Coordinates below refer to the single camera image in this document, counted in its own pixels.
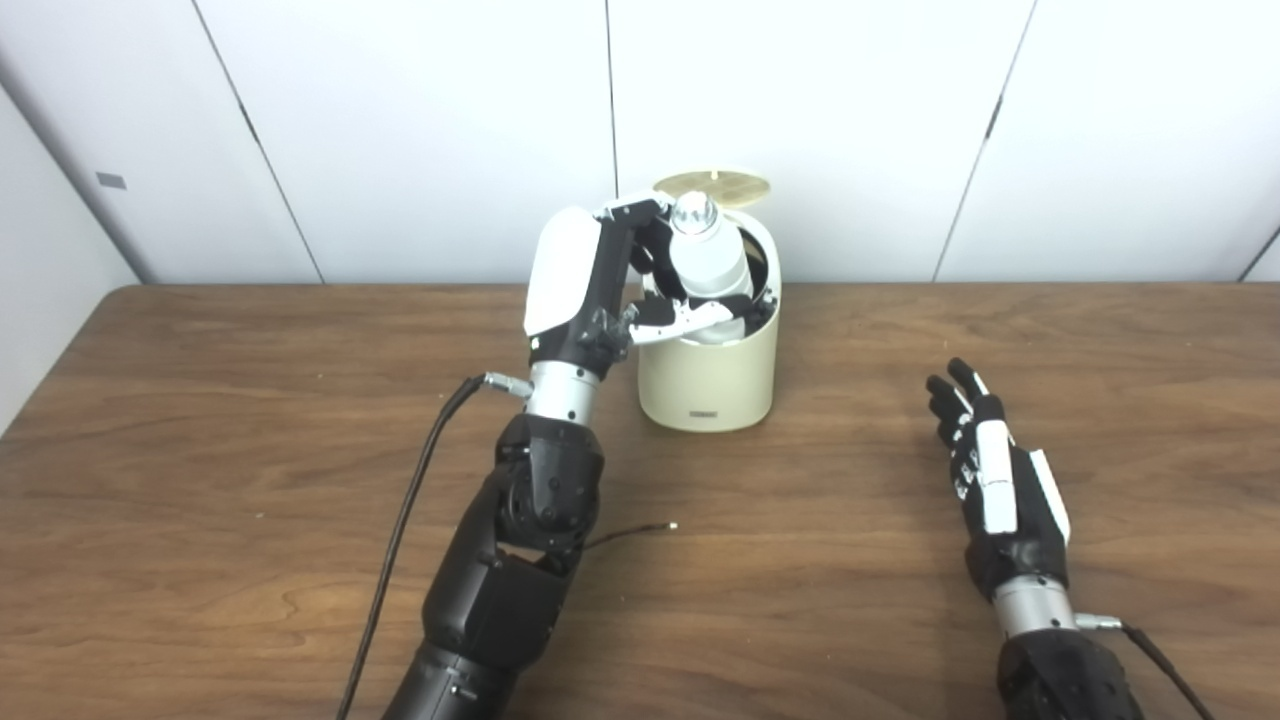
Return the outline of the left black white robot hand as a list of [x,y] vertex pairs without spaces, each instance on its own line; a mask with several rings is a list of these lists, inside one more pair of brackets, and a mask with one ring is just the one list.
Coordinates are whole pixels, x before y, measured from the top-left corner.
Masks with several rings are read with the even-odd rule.
[[745,340],[780,296],[769,263],[762,238],[701,191],[655,191],[599,211],[568,208],[538,241],[524,314],[527,360],[604,379],[636,347]]

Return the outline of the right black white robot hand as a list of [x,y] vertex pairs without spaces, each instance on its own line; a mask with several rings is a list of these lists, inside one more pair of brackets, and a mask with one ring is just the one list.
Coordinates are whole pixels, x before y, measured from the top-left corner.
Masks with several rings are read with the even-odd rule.
[[972,583],[986,600],[1019,577],[1066,587],[1071,524],[1046,452],[1014,439],[1004,401],[972,365],[952,357],[946,372],[925,387],[969,534]]

